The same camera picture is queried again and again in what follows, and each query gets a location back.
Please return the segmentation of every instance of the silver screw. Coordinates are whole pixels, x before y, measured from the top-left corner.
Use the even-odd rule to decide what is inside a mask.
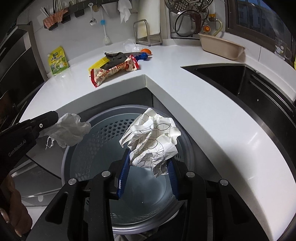
[[[195,177],[195,174],[194,174],[194,172],[186,172],[186,176]]]
[[[109,172],[109,171],[103,171],[102,172],[103,177],[108,177],[108,176],[110,176],[110,174],[111,174],[111,172]]]
[[[68,181],[68,183],[69,183],[70,185],[74,185],[74,184],[76,183],[76,179],[75,179],[75,178],[71,178],[71,179]]]
[[[223,185],[223,186],[227,186],[227,185],[228,185],[228,181],[225,180],[225,179],[221,179],[221,180],[220,180],[220,183],[221,183],[221,185]]]

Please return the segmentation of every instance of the mug handle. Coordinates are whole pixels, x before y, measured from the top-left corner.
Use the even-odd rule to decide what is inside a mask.
[[[285,58],[289,60],[289,59],[292,58],[292,51],[291,51],[290,49],[288,49],[288,48],[287,48],[287,50],[289,50],[289,52],[290,52],[290,54],[291,54],[291,57],[290,57],[290,58],[287,58],[287,56],[285,55]]]

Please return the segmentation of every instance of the crumpled white paper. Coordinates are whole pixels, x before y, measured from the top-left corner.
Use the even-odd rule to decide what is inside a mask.
[[[150,168],[154,177],[168,173],[166,160],[178,153],[177,137],[181,132],[172,118],[162,117],[151,108],[126,130],[119,143],[130,148],[130,165]]]
[[[39,137],[49,136],[47,139],[47,147],[53,146],[56,140],[60,147],[65,148],[74,146],[82,141],[84,135],[89,133],[91,125],[88,122],[80,122],[80,116],[76,114],[64,114],[54,125],[42,130]],[[51,138],[52,143],[48,146],[48,140]]]
[[[126,22],[130,15],[131,12],[129,8],[132,8],[131,2],[129,0],[119,0],[118,1],[118,10],[120,12],[120,23],[122,23],[123,19]]]

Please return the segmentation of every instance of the white countertop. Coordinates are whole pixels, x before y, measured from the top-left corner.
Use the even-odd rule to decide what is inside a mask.
[[[51,110],[79,113],[147,87],[174,115],[247,203],[270,240],[277,240],[296,212],[296,184],[285,159],[262,128],[236,103],[199,77],[187,65],[233,63],[201,47],[149,47],[153,57],[140,70],[122,72],[95,88],[88,68],[108,46],[70,61],[71,67],[50,78],[33,98],[21,121]],[[246,64],[279,83],[281,80],[251,58]]]

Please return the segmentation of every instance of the wall-mounted rack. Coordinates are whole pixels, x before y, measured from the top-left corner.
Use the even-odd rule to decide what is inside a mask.
[[[78,3],[68,7],[68,12],[66,12],[63,15],[63,19],[62,19],[61,23],[66,23],[66,22],[70,21],[71,14],[74,14],[75,17],[77,17],[77,18],[84,15],[84,9],[89,8],[89,3],[93,3],[94,5],[101,6],[102,4],[105,4],[105,3],[117,2],[117,1],[118,0],[85,0],[82,2],[78,2]],[[55,23],[48,30],[49,31],[54,30],[57,26],[58,26],[58,23]]]

